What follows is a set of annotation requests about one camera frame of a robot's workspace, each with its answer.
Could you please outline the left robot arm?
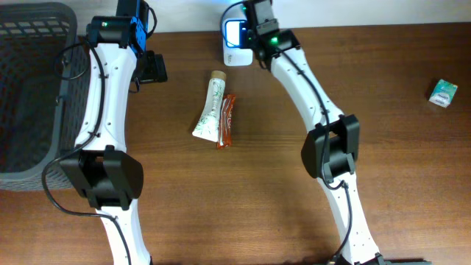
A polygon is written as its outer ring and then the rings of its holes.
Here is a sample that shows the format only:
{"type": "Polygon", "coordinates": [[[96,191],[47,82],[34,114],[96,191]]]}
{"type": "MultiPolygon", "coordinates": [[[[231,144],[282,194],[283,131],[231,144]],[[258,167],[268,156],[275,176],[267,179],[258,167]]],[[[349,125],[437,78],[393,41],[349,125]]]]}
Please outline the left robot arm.
{"type": "Polygon", "coordinates": [[[145,1],[119,1],[114,16],[95,16],[86,29],[91,79],[74,149],[55,159],[77,193],[102,220],[115,264],[151,264],[138,216],[143,166],[127,154],[130,84],[167,81],[162,55],[146,47],[157,25],[145,1]]]}

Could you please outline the white floral cosmetic tube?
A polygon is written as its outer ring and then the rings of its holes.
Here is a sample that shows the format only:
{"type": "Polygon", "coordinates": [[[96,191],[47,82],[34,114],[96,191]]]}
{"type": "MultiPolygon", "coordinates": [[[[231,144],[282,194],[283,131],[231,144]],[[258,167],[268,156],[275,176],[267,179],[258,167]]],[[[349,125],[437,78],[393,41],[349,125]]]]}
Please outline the white floral cosmetic tube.
{"type": "Polygon", "coordinates": [[[202,115],[192,135],[208,141],[219,139],[219,122],[227,75],[223,71],[212,71],[202,115]]]}

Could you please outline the small teal tissue pack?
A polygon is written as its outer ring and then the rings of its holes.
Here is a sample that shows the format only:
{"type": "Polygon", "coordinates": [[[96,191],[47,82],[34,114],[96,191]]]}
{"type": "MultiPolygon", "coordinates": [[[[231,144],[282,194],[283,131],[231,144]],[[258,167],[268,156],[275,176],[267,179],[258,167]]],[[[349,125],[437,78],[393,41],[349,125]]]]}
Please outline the small teal tissue pack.
{"type": "Polygon", "coordinates": [[[433,88],[428,101],[440,107],[446,108],[453,101],[453,97],[457,89],[457,85],[440,79],[433,88]]]}

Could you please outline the orange snack bar wrapper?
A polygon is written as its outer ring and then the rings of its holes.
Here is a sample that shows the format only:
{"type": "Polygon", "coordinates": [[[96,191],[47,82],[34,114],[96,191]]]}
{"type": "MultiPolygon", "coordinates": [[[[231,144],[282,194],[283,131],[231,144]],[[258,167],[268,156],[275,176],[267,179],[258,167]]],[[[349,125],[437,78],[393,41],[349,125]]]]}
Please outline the orange snack bar wrapper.
{"type": "Polygon", "coordinates": [[[222,102],[222,109],[219,121],[219,139],[216,143],[217,149],[224,149],[226,146],[232,146],[231,135],[232,113],[236,96],[228,94],[222,102]]]}

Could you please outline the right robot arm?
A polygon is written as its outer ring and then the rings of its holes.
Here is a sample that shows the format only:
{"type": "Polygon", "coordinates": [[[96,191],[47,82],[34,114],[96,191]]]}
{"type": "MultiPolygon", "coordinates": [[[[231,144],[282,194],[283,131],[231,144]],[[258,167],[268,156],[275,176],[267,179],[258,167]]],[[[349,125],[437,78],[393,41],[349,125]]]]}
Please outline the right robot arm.
{"type": "Polygon", "coordinates": [[[324,191],[340,238],[329,264],[384,264],[358,194],[358,119],[344,115],[330,100],[294,33],[280,29],[270,1],[244,1],[243,5],[248,23],[244,45],[286,89],[307,131],[302,163],[324,191]]]}

